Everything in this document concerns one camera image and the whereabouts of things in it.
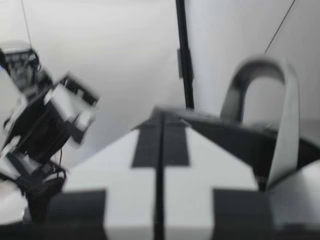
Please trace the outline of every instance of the black tape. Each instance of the black tape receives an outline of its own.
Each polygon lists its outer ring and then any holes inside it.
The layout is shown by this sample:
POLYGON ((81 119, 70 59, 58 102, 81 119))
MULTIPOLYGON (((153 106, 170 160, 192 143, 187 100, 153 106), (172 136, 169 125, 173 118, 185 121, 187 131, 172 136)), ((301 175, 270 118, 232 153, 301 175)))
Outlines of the black tape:
POLYGON ((164 166, 189 166, 185 127, 179 118, 170 113, 154 112, 149 120, 137 127, 140 134, 132 167, 156 168, 160 152, 164 166))
POLYGON ((61 193, 51 200, 44 235, 46 240, 106 240, 106 191, 61 193))
POLYGON ((213 190, 212 240, 271 240, 274 226, 265 194, 245 190, 213 190))

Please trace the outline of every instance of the white plastic part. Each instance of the white plastic part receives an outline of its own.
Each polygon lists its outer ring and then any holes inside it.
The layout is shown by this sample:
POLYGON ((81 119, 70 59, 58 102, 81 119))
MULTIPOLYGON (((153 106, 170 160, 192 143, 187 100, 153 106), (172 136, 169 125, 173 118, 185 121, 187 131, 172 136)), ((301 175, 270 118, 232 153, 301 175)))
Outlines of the white plastic part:
POLYGON ((213 190, 256 191, 253 169, 192 128, 186 128, 189 166, 164 172, 165 239, 209 240, 215 220, 213 190))
POLYGON ((271 77, 285 86, 281 122, 277 134, 268 185, 297 168, 299 152, 299 83, 285 60, 266 56, 246 60, 235 71, 221 110, 221 118, 242 121, 247 89, 259 77, 271 77))

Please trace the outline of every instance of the metal rod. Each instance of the metal rod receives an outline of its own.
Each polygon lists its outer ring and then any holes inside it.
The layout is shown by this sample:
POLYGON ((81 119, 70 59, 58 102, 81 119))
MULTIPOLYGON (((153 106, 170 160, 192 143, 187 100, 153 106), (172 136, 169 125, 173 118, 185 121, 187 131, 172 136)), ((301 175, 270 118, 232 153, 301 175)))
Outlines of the metal rod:
POLYGON ((185 0, 175 0, 175 2, 179 29, 181 68, 184 85, 185 106, 189 109, 194 109, 194 93, 192 87, 193 74, 188 42, 185 0))

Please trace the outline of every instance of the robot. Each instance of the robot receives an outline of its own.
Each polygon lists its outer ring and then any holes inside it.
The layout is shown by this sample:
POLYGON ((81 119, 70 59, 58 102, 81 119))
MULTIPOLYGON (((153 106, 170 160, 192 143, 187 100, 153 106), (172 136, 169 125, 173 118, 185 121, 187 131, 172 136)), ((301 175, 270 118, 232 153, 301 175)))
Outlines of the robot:
MULTIPOLYGON (((91 122, 87 113, 91 108, 75 114, 70 111, 75 107, 64 108, 61 96, 70 92, 65 82, 44 93, 41 104, 55 112, 54 122, 60 120, 54 132, 61 127, 65 138, 79 140, 91 122)), ((96 98, 90 96, 91 100, 82 100, 94 106, 96 98)), ((149 119, 73 168, 67 180, 63 169, 49 160, 64 140, 52 147, 40 171, 43 174, 49 165, 58 176, 54 183, 40 180, 25 188, 19 178, 24 180, 27 174, 19 167, 18 178, 3 174, 25 193, 30 216, 3 223, 0 236, 319 239, 320 148, 300 137, 299 129, 299 86, 293 69, 266 57, 249 59, 236 70, 219 117, 155 108, 149 119), (265 76, 286 87, 278 130, 241 123, 246 90, 254 79, 265 76)), ((26 137, 27 146, 32 146, 33 138, 27 134, 22 139, 26 137)), ((8 137, 4 148, 7 162, 14 167, 18 160, 31 163, 24 160, 26 155, 39 162, 32 151, 36 147, 26 147, 26 140, 13 140, 8 137)), ((1 206, 0 214, 12 208, 14 198, 1 206)))

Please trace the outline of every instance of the white panel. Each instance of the white panel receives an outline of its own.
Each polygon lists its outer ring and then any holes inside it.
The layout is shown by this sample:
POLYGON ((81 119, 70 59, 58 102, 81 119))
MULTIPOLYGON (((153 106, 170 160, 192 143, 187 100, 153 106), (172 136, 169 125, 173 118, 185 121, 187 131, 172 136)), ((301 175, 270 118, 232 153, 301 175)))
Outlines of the white panel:
POLYGON ((21 94, 7 71, 0 69, 0 148, 2 148, 6 139, 3 134, 3 123, 13 114, 14 107, 18 107, 15 110, 20 109, 19 106, 24 108, 23 100, 21 99, 21 102, 18 102, 20 97, 21 94))
POLYGON ((106 190, 104 226, 110 240, 153 239, 155 170, 132 168, 134 130, 71 171, 65 192, 106 190))
POLYGON ((0 0, 0 47, 5 41, 29 42, 20 0, 0 0))
MULTIPOLYGON (((320 118, 320 1, 296 1, 268 55, 285 57, 298 75, 300 116, 320 118)), ((273 97, 270 105, 279 98, 273 97)))
MULTIPOLYGON (((0 186, 1 190, 6 192, 13 192, 13 187, 7 185, 6 189, 4 186, 0 186)), ((24 196, 21 195, 20 191, 15 191, 12 194, 3 197, 0 201, 0 224, 9 224, 21 221, 23 212, 28 206, 28 202, 24 196)))
MULTIPOLYGON (((186 0, 197 110, 220 114, 235 68, 243 59, 265 52, 291 2, 186 0)), ((255 100, 262 106, 265 99, 255 100)), ((247 111, 248 119, 256 118, 254 110, 247 111)))
POLYGON ((257 190, 252 168, 191 128, 190 166, 165 168, 167 240, 209 240, 214 229, 213 189, 257 190))
POLYGON ((54 80, 71 72, 101 96, 74 165, 149 117, 157 104, 185 106, 174 0, 28 0, 32 44, 54 80))

